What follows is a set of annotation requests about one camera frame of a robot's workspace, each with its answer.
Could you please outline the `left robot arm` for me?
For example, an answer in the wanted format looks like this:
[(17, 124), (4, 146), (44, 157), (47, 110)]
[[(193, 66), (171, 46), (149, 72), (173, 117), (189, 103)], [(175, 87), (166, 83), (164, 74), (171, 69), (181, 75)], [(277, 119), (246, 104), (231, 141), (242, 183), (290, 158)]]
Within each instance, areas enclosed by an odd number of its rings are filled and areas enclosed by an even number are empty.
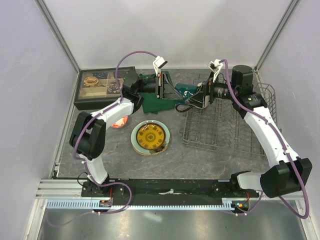
[(125, 75), (120, 97), (115, 102), (92, 113), (83, 111), (77, 116), (69, 144), (74, 149), (74, 158), (84, 164), (88, 178), (93, 182), (92, 191), (99, 197), (106, 196), (110, 191), (110, 185), (106, 182), (109, 175), (101, 156), (106, 130), (141, 107), (144, 98), (140, 93), (159, 94), (157, 97), (160, 99), (184, 98), (171, 84), (166, 73), (143, 78), (131, 70)]

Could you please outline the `yellow small plate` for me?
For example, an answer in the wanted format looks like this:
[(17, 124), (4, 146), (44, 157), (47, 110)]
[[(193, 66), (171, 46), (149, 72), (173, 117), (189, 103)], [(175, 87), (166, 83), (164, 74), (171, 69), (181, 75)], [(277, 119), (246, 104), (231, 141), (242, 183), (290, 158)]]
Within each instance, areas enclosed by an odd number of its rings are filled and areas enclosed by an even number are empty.
[(136, 140), (138, 145), (145, 150), (155, 150), (161, 147), (166, 139), (166, 133), (157, 123), (146, 123), (138, 128)]

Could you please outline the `beige bird pattern plate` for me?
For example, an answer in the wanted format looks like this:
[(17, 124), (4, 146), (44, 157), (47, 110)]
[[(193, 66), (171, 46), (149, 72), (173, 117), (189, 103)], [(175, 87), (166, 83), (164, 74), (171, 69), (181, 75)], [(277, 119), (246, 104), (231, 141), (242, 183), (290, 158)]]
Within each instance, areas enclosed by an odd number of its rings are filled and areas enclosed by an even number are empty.
[(164, 142), (161, 146), (155, 148), (155, 149), (144, 149), (141, 146), (138, 145), (137, 142), (131, 144), (133, 149), (142, 156), (155, 156), (160, 153), (163, 153), (169, 146), (168, 142)]

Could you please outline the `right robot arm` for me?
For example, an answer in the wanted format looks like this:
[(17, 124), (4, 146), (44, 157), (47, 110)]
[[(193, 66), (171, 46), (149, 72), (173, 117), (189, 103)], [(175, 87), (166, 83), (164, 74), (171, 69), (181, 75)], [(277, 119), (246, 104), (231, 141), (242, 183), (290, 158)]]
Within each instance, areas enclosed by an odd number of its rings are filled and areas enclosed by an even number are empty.
[(300, 158), (284, 139), (275, 124), (267, 102), (260, 93), (254, 92), (253, 70), (247, 65), (236, 65), (227, 73), (223, 83), (218, 76), (225, 61), (210, 62), (208, 79), (198, 85), (179, 87), (183, 104), (192, 108), (206, 109), (216, 99), (229, 100), (240, 117), (256, 135), (269, 163), (265, 173), (242, 171), (231, 175), (229, 191), (235, 197), (247, 190), (260, 191), (269, 198), (301, 191), (306, 199), (305, 184), (312, 170), (308, 158)]

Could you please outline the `white orange patterned bowl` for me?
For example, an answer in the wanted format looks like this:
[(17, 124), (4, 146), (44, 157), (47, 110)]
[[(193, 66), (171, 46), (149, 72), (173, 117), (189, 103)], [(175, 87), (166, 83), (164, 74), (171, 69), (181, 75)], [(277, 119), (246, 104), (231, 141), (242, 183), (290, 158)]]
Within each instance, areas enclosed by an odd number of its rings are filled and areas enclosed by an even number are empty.
[(113, 123), (111, 125), (112, 128), (114, 129), (119, 129), (119, 128), (122, 128), (126, 125), (126, 123), (128, 122), (128, 116), (124, 116), (122, 117), (121, 119), (119, 119), (118, 121), (116, 121), (115, 123)]

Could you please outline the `dark green mug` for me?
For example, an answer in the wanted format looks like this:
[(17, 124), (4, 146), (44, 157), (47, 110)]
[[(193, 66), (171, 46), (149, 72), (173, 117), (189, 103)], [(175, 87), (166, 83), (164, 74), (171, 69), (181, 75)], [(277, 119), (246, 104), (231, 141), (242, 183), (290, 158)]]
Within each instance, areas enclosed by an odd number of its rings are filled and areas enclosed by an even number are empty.
[[(181, 94), (180, 99), (175, 100), (175, 110), (179, 113), (191, 110), (193, 106), (186, 103), (186, 100), (197, 92), (198, 86), (180, 82), (175, 85), (175, 89)], [(186, 108), (179, 109), (179, 106), (185, 106)]]

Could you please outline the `beige ceramic cup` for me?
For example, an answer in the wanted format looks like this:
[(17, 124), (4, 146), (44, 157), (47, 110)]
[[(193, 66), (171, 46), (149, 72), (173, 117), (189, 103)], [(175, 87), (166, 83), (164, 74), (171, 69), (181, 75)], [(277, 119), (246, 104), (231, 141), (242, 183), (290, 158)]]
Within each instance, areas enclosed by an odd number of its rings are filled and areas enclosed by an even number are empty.
[(205, 109), (208, 107), (210, 103), (210, 96), (209, 95), (206, 95), (202, 98), (202, 109)]

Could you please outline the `light green flower plate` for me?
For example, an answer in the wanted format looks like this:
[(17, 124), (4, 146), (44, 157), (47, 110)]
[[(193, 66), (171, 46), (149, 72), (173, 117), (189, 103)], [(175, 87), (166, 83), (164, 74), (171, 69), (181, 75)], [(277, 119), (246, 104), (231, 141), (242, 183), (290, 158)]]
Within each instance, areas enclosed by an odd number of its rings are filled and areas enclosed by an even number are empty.
[(170, 143), (168, 127), (158, 120), (145, 120), (131, 132), (133, 149), (143, 156), (154, 156), (164, 152)]

